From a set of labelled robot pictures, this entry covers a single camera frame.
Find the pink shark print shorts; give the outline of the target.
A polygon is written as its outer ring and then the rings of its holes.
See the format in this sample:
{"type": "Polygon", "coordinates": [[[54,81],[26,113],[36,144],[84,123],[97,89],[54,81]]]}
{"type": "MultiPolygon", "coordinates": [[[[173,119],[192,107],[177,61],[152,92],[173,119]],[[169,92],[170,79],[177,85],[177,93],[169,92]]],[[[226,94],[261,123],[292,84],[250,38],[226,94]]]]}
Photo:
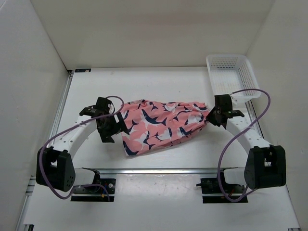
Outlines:
{"type": "Polygon", "coordinates": [[[128,102],[121,109],[128,129],[122,133],[125,153],[143,155],[188,141],[206,126],[208,114],[207,105],[200,102],[128,102]]]}

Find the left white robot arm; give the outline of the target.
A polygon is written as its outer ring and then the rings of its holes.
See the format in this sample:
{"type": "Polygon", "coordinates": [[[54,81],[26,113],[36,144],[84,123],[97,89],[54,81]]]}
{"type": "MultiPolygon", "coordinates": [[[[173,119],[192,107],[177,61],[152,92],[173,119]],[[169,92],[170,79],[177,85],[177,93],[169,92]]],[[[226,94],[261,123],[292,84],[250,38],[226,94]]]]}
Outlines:
{"type": "Polygon", "coordinates": [[[103,143],[114,143],[113,136],[128,128],[120,110],[116,110],[113,97],[98,97],[96,103],[81,110],[75,124],[50,138],[38,151],[36,182],[53,192],[68,192],[76,186],[95,193],[101,187],[98,171],[75,168],[73,159],[86,139],[98,132],[103,143]]]}

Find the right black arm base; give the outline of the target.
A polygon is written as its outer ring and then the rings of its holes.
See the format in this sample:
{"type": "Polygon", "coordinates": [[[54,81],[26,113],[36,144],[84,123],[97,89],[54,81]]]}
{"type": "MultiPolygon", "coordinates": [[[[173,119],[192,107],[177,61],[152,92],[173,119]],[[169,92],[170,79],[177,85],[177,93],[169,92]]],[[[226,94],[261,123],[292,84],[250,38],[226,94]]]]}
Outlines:
{"type": "MultiPolygon", "coordinates": [[[[238,199],[245,189],[242,185],[227,184],[224,180],[222,180],[222,186],[227,196],[232,200],[238,199]]],[[[196,187],[202,191],[203,204],[231,203],[221,192],[217,178],[201,178],[196,187]]]]}

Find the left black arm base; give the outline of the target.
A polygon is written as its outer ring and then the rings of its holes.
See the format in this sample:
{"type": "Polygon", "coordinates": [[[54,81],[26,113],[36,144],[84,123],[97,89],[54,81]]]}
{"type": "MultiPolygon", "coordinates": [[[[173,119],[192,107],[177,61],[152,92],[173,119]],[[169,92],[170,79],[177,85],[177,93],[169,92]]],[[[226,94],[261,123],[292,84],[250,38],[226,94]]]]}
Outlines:
{"type": "Polygon", "coordinates": [[[96,181],[100,186],[74,188],[71,195],[72,202],[114,202],[116,179],[115,178],[100,178],[96,181]]]}

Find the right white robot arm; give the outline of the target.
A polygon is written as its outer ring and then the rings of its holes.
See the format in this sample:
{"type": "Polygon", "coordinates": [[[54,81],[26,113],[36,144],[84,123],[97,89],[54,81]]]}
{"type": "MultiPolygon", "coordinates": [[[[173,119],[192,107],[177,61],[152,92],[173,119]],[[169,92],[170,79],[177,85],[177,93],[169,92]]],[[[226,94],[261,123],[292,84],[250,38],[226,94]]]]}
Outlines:
{"type": "Polygon", "coordinates": [[[216,187],[228,192],[234,184],[248,186],[249,189],[281,187],[286,184],[285,150],[280,145],[272,145],[253,129],[239,110],[233,110],[231,96],[216,95],[215,106],[206,117],[214,126],[224,127],[234,136],[233,140],[247,153],[243,168],[221,170],[216,187]]]}

